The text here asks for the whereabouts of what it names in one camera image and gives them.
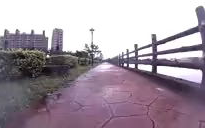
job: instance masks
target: water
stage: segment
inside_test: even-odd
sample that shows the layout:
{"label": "water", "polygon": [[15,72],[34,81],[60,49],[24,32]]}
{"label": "water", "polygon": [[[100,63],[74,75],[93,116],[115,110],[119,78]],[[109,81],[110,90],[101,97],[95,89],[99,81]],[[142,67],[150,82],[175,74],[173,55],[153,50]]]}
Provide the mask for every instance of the water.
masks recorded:
{"label": "water", "polygon": [[[151,65],[138,65],[138,68],[145,71],[150,71],[150,72],[152,71]],[[158,66],[157,72],[159,74],[173,76],[176,78],[181,78],[196,83],[201,83],[201,79],[202,79],[201,70]]]}

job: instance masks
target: stone paving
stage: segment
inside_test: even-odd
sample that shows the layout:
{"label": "stone paving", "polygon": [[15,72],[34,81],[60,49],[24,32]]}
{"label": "stone paving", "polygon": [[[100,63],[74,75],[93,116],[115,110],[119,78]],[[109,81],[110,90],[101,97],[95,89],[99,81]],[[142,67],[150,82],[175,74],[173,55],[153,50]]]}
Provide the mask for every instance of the stone paving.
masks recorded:
{"label": "stone paving", "polygon": [[205,128],[205,104],[103,63],[22,128]]}

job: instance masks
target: wooden railing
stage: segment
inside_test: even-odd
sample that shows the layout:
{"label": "wooden railing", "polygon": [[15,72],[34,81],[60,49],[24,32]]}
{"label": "wooden railing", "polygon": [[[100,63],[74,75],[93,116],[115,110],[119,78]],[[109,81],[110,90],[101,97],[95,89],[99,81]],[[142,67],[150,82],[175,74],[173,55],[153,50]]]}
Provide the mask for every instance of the wooden railing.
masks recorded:
{"label": "wooden railing", "polygon": [[[134,50],[130,51],[127,49],[126,54],[122,54],[110,59],[111,63],[118,64],[119,66],[124,66],[124,64],[129,67],[129,64],[135,64],[135,68],[138,69],[138,64],[152,65],[152,73],[157,73],[157,66],[170,66],[170,67],[180,67],[180,68],[189,68],[189,69],[200,69],[202,70],[202,81],[201,88],[205,89],[205,9],[202,6],[196,8],[196,14],[198,19],[198,26],[190,28],[186,31],[180,32],[173,36],[167,37],[165,39],[157,41],[156,34],[152,34],[152,43],[146,46],[138,48],[138,45],[134,45]],[[157,51],[157,46],[168,43],[170,41],[192,35],[199,32],[201,35],[201,44],[186,46],[180,48],[174,48],[164,51]],[[139,50],[152,47],[152,53],[138,55]],[[172,53],[182,53],[182,52],[191,52],[191,51],[202,51],[203,52],[203,62],[202,63],[190,63],[190,62],[178,62],[178,61],[166,61],[157,59],[158,55],[172,54]],[[140,60],[140,57],[152,56],[152,59]]]}

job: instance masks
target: red paved path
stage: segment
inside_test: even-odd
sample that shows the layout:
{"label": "red paved path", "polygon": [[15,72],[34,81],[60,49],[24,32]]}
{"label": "red paved path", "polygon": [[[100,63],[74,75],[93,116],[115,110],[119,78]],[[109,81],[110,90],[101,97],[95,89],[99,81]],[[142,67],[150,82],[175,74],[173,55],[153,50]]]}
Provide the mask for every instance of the red paved path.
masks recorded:
{"label": "red paved path", "polygon": [[104,63],[73,84],[23,128],[205,128],[205,105],[120,67]]}

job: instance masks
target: building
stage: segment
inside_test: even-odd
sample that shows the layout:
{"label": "building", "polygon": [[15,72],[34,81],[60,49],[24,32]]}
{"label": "building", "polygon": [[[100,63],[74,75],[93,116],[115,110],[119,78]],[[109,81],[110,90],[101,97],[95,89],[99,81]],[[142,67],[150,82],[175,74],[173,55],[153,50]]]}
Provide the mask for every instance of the building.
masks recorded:
{"label": "building", "polygon": [[16,29],[15,33],[4,31],[4,36],[0,36],[0,48],[2,49],[36,49],[41,51],[48,50],[48,37],[45,36],[45,31],[42,34],[35,34],[31,30],[30,34],[20,33]]}
{"label": "building", "polygon": [[51,41],[52,51],[62,51],[63,50],[63,30],[55,28],[52,33]]}

